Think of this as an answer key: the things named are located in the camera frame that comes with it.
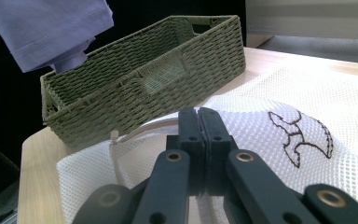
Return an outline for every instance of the white mesh fabric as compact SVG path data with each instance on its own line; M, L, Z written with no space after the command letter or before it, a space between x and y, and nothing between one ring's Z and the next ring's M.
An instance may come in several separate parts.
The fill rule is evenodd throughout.
M215 96L205 106L220 113L240 148L258 153L288 187L302 192L307 185L326 183L358 201L358 77L282 68ZM301 134L289 139L288 133L298 130ZM91 170L101 166L95 160L109 164L98 169L112 176L106 182L117 183L117 176L119 184L132 188L150 175L165 148L165 136L176 133L177 127L167 127L114 144L114 165L109 163L106 143L60 161L57 168L67 222L72 222L85 195L92 193L87 188L92 172L82 173L77 168L82 166L80 161ZM221 197L200 198L199 210L203 223L227 223Z
M66 223L72 223L77 211L94 190L117 183L109 144L110 141L102 142L57 163Z

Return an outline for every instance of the green wicker basket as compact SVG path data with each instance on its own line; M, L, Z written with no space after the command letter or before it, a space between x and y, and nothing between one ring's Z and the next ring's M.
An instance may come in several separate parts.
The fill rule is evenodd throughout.
M200 25L208 30L197 34ZM237 16L171 16L42 76L43 120L79 150L197 105L244 69Z

